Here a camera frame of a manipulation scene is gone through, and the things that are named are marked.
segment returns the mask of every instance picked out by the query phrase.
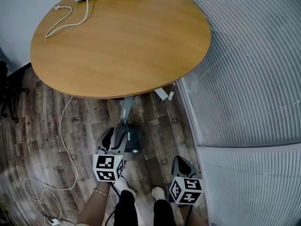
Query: laminate flooring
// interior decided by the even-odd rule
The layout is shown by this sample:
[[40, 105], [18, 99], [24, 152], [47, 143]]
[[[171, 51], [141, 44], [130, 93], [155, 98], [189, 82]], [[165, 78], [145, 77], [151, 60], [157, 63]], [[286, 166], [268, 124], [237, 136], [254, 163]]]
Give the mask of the laminate flooring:
[[[32, 68], [24, 71], [21, 86], [30, 90], [15, 97], [13, 109], [20, 122], [15, 124], [9, 114], [0, 118], [0, 205], [15, 226], [44, 225], [43, 215], [58, 217], [55, 197], [46, 192], [40, 202], [31, 200], [24, 191], [26, 177], [39, 180], [56, 188], [71, 187], [75, 168], [59, 136], [59, 122], [70, 96], [44, 84]], [[162, 101], [154, 93], [135, 97], [130, 123], [140, 124], [145, 132], [142, 153], [126, 154], [123, 176], [136, 191], [135, 205], [139, 225], [153, 225], [154, 198], [151, 190], [162, 187], [167, 193], [172, 182], [171, 166], [176, 155], [192, 162], [198, 171], [197, 153], [189, 123], [176, 85], [172, 101]], [[78, 215], [95, 187], [92, 155], [95, 142], [109, 127], [119, 121], [122, 101], [74, 97], [66, 108], [62, 134], [78, 170], [75, 187], [68, 191], [53, 190], [62, 206], [62, 218], [76, 223]], [[41, 197], [47, 186], [27, 181], [26, 186], [34, 198]], [[111, 189], [106, 216], [114, 210], [118, 197]], [[172, 204], [178, 225], [183, 219], [177, 206]], [[202, 198], [197, 207], [207, 221], [206, 202]], [[71, 225], [63, 222], [60, 225]]]

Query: round wooden table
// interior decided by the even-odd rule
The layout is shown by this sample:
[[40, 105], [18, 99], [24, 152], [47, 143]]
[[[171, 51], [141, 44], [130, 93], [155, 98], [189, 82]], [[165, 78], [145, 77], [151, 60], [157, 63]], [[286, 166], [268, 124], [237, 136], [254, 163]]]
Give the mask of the round wooden table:
[[[85, 16], [85, 1], [59, 5], [73, 12], [56, 27]], [[30, 56], [44, 83], [77, 97], [127, 97], [163, 87], [196, 67], [210, 45], [208, 21], [191, 0], [89, 0], [83, 24], [45, 38], [68, 12], [45, 15]]]

